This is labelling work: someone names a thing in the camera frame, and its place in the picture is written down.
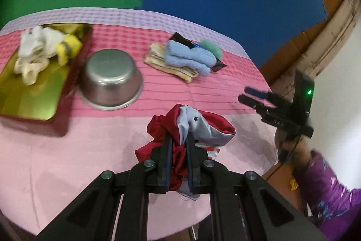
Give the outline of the person right hand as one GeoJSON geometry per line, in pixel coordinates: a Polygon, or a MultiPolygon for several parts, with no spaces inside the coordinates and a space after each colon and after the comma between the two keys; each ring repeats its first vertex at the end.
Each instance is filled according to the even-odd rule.
{"type": "Polygon", "coordinates": [[[311,162],[311,150],[308,147],[307,137],[301,136],[293,140],[286,140],[283,130],[277,129],[275,132],[275,145],[280,150],[291,153],[288,162],[296,171],[303,171],[311,162]]]}

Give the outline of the purple sleeve forearm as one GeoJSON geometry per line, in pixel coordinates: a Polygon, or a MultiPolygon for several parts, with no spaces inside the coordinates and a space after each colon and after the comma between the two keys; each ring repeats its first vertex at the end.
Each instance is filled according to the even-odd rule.
{"type": "Polygon", "coordinates": [[[348,189],[319,152],[310,153],[308,166],[294,177],[314,225],[328,240],[360,240],[360,189],[348,189]]]}

